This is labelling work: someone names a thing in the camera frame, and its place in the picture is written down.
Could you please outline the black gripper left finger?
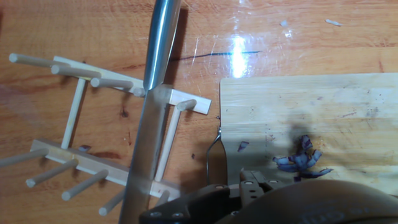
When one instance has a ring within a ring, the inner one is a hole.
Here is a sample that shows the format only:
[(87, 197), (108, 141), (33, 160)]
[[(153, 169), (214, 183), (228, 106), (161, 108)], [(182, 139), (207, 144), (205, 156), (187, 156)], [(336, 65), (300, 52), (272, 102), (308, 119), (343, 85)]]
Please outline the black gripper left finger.
[(236, 188), (221, 184), (206, 186), (142, 213), (139, 223), (226, 223), (264, 193), (263, 183), (261, 172), (244, 170)]

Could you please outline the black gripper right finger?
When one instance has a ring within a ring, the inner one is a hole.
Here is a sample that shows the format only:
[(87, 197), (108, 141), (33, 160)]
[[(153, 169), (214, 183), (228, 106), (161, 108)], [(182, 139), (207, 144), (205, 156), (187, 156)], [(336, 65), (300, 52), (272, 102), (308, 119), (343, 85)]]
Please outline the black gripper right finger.
[(266, 180), (264, 183), (264, 186), (267, 190), (281, 189), (286, 185), (287, 184), (282, 182), (281, 180)]

